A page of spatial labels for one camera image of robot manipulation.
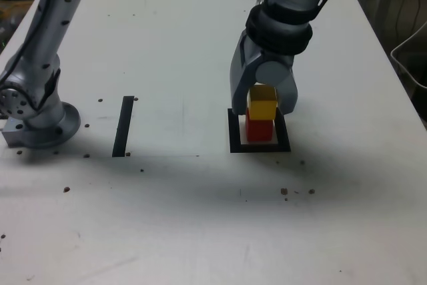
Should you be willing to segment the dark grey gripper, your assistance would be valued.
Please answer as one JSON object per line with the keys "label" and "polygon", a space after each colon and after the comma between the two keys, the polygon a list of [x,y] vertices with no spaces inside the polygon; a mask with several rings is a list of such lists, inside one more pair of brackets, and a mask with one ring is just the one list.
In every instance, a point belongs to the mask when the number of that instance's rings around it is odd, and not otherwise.
{"label": "dark grey gripper", "polygon": [[[267,62],[262,63],[256,69],[253,61],[259,57],[263,57]],[[240,47],[236,48],[230,67],[233,113],[235,115],[245,114],[248,91],[255,81],[273,87],[276,90],[279,110],[282,113],[292,113],[297,102],[297,87],[292,70],[286,65],[293,64],[293,55],[282,55],[263,49],[256,45],[247,33],[242,33]]]}

